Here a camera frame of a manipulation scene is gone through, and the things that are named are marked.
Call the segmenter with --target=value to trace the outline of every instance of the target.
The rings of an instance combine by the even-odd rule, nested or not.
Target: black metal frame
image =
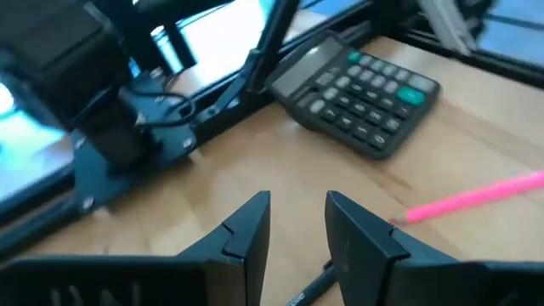
[[[361,30],[360,24],[362,20],[369,20],[371,18],[371,10],[372,7],[370,2],[361,3],[346,10],[342,14],[315,26],[290,42],[284,43],[279,57],[281,58],[288,55],[293,49],[325,30],[341,32],[343,38],[350,44],[360,46],[360,44],[367,39],[368,34],[367,31]],[[516,81],[525,82],[537,86],[538,88],[544,88],[544,71],[541,68],[515,60],[500,58],[496,55],[484,52],[478,52],[473,57],[458,57],[452,52],[441,48],[435,38],[429,36],[425,37],[424,33],[416,33],[411,30],[396,29],[384,34],[393,39],[415,45],[445,57],[455,57],[469,65],[474,65],[484,70],[501,74]],[[235,71],[198,91],[193,96],[198,111],[205,110],[216,103],[219,96],[239,75],[240,71]],[[204,145],[207,141],[218,136],[225,130],[232,128],[238,122],[241,122],[273,101],[273,98],[264,91],[258,92],[257,98],[258,99],[245,101],[234,107],[225,109],[220,114],[214,116],[212,120],[207,120],[200,124],[195,130],[197,139],[195,146],[199,147]],[[3,207],[5,203],[8,203],[11,207],[25,207],[26,211],[37,208],[46,198],[51,196],[50,190],[52,190],[52,186],[59,192],[74,187],[74,173],[71,171],[72,168],[73,166],[70,165],[57,173],[47,176],[37,184],[31,185],[26,190],[23,190],[21,194],[15,195],[7,201],[0,202],[0,207]],[[48,218],[45,218],[44,220],[47,222],[34,219],[29,224],[25,224],[20,232],[24,233],[24,235],[12,235],[10,233],[0,235],[0,257],[11,256],[20,251],[22,247],[29,246],[42,239],[44,236],[50,235],[58,228],[66,226],[69,222],[73,222],[84,216],[84,214],[79,213],[78,209],[70,208],[75,205],[80,204],[74,203],[73,201],[62,201],[58,203],[53,209],[45,212],[45,215],[48,216]],[[63,212],[65,218],[53,218],[54,214],[57,212]],[[16,213],[12,211],[9,215],[2,215],[2,211],[0,211],[0,220],[12,220],[15,214],[19,213],[20,211]]]
[[[495,54],[490,51],[476,50],[470,56],[457,54],[444,48],[438,38],[425,31],[400,27],[388,35],[394,40],[422,48],[429,52],[461,61],[464,64],[478,67],[497,75],[522,82],[536,88],[544,89],[544,67]]]

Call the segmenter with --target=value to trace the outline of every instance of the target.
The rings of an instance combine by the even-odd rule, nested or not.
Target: black cable
[[[173,111],[180,111],[183,108],[189,107],[189,113],[187,115],[182,116],[179,120],[174,120],[170,122],[142,122],[137,123],[136,125],[143,128],[175,128],[179,126],[183,126],[193,118],[193,116],[196,113],[196,105],[195,101],[193,99],[188,98],[184,94],[181,93],[141,93],[139,91],[133,90],[129,86],[126,86],[125,89],[134,95],[138,95],[140,97],[148,97],[148,98],[176,98],[179,99],[178,103],[175,103],[173,105],[168,106],[167,110],[165,111],[165,115],[168,115],[172,113]]]
[[[486,14],[485,18],[487,20],[492,20],[492,21],[500,22],[500,23],[503,23],[503,24],[511,25],[511,26],[518,26],[518,27],[522,27],[524,29],[544,31],[544,24],[533,22],[533,21],[519,20],[519,19],[516,19],[516,18],[499,16],[499,15],[495,15],[495,14]]]

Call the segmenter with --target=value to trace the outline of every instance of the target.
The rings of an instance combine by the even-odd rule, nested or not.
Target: bolt
[[[83,147],[83,145],[85,145],[85,138],[80,138],[76,141],[76,144],[74,144],[76,146],[76,150],[79,150]]]
[[[94,198],[92,196],[88,196],[83,200],[83,210],[89,210],[94,204]]]
[[[184,149],[189,149],[193,145],[193,139],[186,139],[183,142]]]

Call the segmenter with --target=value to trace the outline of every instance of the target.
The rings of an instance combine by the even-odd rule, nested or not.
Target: wooden table surface
[[[282,305],[329,258],[328,190],[382,218],[458,191],[544,168],[544,93],[381,38],[364,48],[432,77],[439,103],[387,161],[371,161],[298,126],[272,104],[124,196],[110,215],[85,218],[30,251],[173,255],[203,237],[259,190],[272,191],[263,305]],[[174,90],[196,82],[181,76]],[[520,195],[404,228],[461,259],[544,260],[543,192]],[[337,288],[319,305],[340,304]]]

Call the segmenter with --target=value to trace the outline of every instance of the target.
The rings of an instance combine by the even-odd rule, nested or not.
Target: black calculator
[[[331,31],[285,57],[265,85],[299,124],[373,159],[399,148],[440,91],[436,81],[361,53]]]

